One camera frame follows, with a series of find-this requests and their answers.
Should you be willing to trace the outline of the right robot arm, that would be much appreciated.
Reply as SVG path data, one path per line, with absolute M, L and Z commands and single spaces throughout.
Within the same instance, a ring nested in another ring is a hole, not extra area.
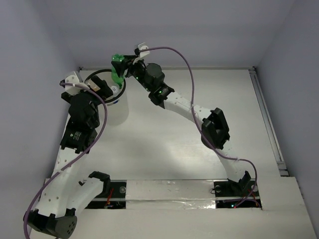
M 238 166 L 230 142 L 229 127 L 221 109 L 209 110 L 181 96 L 164 82 L 165 74 L 156 63 L 145 64 L 138 56 L 115 54 L 111 64 L 118 77 L 134 77 L 149 93 L 154 105 L 195 123 L 202 143 L 214 150 L 222 163 L 230 181 L 230 191 L 234 195 L 241 195 L 247 190 L 251 176 Z

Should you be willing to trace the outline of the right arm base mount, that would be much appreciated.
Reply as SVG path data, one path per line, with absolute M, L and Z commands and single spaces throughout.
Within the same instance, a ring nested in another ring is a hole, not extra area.
M 214 181 L 210 193 L 215 196 L 217 209 L 234 208 L 262 208 L 258 186 L 254 187 L 254 180 L 248 184 L 243 193 L 236 193 L 228 181 Z

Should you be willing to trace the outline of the orange label yellow cap bottle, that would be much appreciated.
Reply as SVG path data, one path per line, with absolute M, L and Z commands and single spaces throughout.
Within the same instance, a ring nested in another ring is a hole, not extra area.
M 112 90 L 113 94 L 116 95 L 120 92 L 120 89 L 118 88 L 118 86 L 111 86 L 110 89 Z

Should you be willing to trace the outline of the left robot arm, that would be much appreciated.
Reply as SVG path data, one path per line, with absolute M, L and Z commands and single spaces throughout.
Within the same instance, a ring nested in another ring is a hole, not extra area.
M 91 148 L 97 143 L 107 124 L 107 116 L 99 119 L 98 106 L 112 91 L 102 80 L 86 84 L 73 71 L 60 82 L 61 97 L 70 104 L 69 121 L 60 142 L 51 177 L 39 189 L 23 216 L 23 232 L 28 228 L 57 239 L 68 239 L 74 233 L 78 216 L 96 197 L 110 192 L 110 176 L 94 171 L 80 179 L 79 172 Z

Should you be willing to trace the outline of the green plastic bottle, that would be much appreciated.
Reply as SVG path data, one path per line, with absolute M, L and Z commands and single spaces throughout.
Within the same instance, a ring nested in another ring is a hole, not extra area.
M 112 65 L 112 80 L 119 85 L 120 89 L 123 87 L 124 76 L 121 74 L 121 62 L 124 60 L 124 56 L 120 54 L 114 54 L 112 56 L 111 65 Z

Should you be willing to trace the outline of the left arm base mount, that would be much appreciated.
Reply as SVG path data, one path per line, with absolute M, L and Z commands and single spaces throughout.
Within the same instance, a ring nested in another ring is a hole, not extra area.
M 97 196 L 85 209 L 125 209 L 126 190 L 126 181 L 112 181 L 109 193 Z

